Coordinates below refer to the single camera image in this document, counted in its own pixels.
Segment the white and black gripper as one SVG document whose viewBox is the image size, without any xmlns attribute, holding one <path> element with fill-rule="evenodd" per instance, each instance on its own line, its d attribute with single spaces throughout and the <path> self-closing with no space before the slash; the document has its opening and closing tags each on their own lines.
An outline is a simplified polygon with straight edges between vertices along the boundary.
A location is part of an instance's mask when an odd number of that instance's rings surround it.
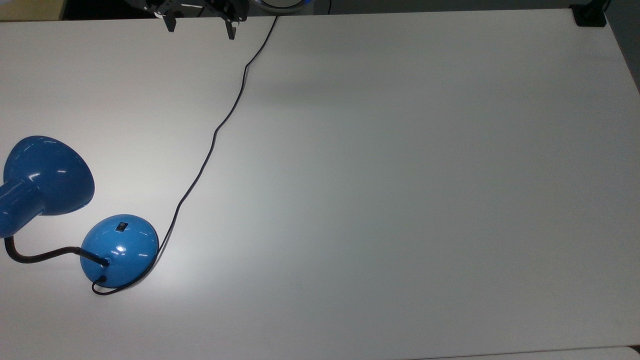
<svg viewBox="0 0 640 360">
<path fill-rule="evenodd" d="M 236 38 L 237 22 L 247 20 L 248 0 L 144 0 L 142 9 L 157 18 L 164 18 L 167 30 L 173 33 L 177 18 L 220 18 L 225 22 L 229 40 Z"/>
</svg>

